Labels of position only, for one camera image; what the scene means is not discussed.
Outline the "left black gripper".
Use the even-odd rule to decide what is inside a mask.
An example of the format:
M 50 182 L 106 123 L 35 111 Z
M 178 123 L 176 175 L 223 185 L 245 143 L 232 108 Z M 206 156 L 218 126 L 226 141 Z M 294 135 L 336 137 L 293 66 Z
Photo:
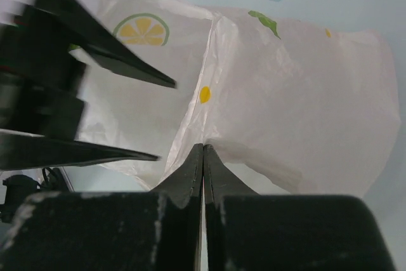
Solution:
M 86 64 L 70 47 L 81 47 L 123 77 L 167 88 L 176 81 L 130 51 L 79 0 L 33 5 L 22 5 L 11 24 L 1 25 L 1 128 L 39 136 L 2 131 L 1 169 L 158 161 L 144 152 L 73 140 L 85 108 L 77 94 Z

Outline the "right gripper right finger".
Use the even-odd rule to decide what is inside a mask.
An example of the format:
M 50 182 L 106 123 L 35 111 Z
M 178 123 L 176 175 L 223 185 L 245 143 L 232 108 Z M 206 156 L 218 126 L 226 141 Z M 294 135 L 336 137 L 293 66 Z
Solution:
M 394 270 L 376 219 L 348 195 L 260 195 L 203 150 L 210 270 Z

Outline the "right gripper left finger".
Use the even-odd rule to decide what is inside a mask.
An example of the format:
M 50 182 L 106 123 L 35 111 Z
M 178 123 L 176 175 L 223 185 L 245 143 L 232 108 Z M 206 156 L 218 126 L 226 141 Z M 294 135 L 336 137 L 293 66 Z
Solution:
M 17 209 L 2 270 L 198 270 L 203 146 L 148 192 L 43 192 Z

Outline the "white printed plastic bag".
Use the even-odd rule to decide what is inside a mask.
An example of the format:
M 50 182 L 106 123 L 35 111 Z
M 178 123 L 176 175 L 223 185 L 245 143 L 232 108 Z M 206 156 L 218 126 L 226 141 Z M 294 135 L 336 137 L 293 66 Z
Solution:
M 101 0 L 97 18 L 174 89 L 88 64 L 81 140 L 149 152 L 107 168 L 151 189 L 196 143 L 293 194 L 363 196 L 401 125 L 395 66 L 377 33 L 334 32 L 182 0 Z

